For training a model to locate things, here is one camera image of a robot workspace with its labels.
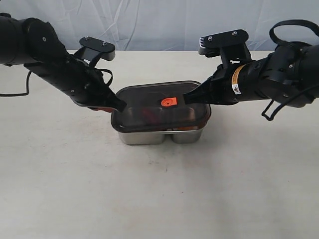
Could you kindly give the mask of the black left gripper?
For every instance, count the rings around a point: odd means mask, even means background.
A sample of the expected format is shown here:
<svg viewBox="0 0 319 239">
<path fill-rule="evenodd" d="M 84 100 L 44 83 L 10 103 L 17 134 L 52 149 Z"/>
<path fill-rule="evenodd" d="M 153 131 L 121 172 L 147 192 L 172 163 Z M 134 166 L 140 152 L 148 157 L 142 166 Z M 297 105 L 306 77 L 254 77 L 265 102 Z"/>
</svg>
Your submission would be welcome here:
<svg viewBox="0 0 319 239">
<path fill-rule="evenodd" d="M 60 59 L 59 67 L 59 90 L 77 105 L 107 113 L 125 109 L 126 102 L 110 89 L 112 71 L 90 67 L 73 56 Z"/>
</svg>

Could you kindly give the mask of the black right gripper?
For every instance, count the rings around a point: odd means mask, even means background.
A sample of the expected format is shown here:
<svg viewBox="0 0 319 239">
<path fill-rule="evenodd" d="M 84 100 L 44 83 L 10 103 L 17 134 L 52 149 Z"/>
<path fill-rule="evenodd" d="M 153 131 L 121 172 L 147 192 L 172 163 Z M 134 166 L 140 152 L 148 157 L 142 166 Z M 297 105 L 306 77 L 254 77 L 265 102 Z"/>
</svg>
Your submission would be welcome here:
<svg viewBox="0 0 319 239">
<path fill-rule="evenodd" d="M 183 94 L 186 104 L 234 105 L 238 102 L 268 100 L 261 89 L 261 72 L 266 59 L 243 65 L 232 64 L 227 69 L 218 66 L 209 81 L 197 83 L 196 87 Z"/>
</svg>

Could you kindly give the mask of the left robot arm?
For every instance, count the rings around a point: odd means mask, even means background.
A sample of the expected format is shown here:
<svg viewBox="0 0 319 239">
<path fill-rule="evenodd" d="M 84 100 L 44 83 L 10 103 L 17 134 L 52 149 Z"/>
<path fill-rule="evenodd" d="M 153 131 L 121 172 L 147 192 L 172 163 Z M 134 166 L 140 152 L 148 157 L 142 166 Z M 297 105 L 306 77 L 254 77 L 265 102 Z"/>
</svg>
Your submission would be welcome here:
<svg viewBox="0 0 319 239">
<path fill-rule="evenodd" d="M 112 43 L 85 36 L 81 48 L 69 53 L 49 22 L 38 18 L 15 19 L 9 13 L 0 14 L 0 63 L 11 67 L 22 65 L 31 74 L 67 95 L 76 105 L 94 111 L 119 111 L 126 102 L 110 89 L 113 78 L 104 81 L 103 74 L 112 72 L 98 69 L 100 59 L 112 61 Z"/>
</svg>

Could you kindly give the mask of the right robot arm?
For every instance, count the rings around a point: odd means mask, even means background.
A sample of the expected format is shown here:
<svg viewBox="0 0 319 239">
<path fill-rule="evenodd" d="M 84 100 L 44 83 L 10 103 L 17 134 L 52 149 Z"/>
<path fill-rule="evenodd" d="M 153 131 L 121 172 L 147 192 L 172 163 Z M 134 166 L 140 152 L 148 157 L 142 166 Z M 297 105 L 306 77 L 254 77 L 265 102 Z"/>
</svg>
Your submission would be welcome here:
<svg viewBox="0 0 319 239">
<path fill-rule="evenodd" d="M 319 96 L 319 47 L 297 43 L 297 49 L 278 46 L 260 60 L 219 65 L 215 73 L 183 95 L 186 104 L 234 105 L 273 100 L 301 108 Z"/>
</svg>

